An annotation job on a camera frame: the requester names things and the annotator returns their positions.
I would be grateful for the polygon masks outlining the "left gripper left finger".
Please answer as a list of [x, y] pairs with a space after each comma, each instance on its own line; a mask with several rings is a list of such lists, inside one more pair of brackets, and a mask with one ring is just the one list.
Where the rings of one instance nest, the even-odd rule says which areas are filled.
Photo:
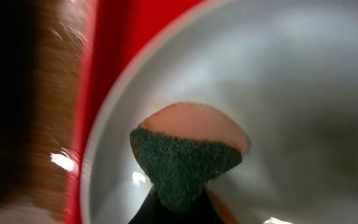
[[166, 224], [169, 221], [170, 214], [161, 204], [157, 190], [152, 187], [129, 224]]

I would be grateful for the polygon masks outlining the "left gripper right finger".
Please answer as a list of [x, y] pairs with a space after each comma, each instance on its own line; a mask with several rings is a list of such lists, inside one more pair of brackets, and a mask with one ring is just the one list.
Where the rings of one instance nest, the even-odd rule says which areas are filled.
[[195, 200], [191, 207], [191, 223], [223, 224], [223, 220], [214, 209], [206, 190]]

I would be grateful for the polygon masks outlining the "green and orange sponge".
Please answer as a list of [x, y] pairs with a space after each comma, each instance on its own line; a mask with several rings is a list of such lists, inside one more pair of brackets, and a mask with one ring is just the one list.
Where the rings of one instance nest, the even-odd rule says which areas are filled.
[[129, 134], [132, 153], [173, 213], [186, 213], [204, 186], [242, 162], [249, 140], [219, 110], [179, 102], [145, 118]]

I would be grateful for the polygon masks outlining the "light blue plate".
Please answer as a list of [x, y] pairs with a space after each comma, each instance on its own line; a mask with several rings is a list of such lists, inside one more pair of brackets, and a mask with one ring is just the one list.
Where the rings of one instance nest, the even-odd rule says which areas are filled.
[[239, 223], [358, 223], [358, 1], [213, 1], [122, 72], [91, 130], [85, 223], [127, 223], [151, 183], [129, 133], [179, 101], [211, 105], [250, 151], [209, 188]]

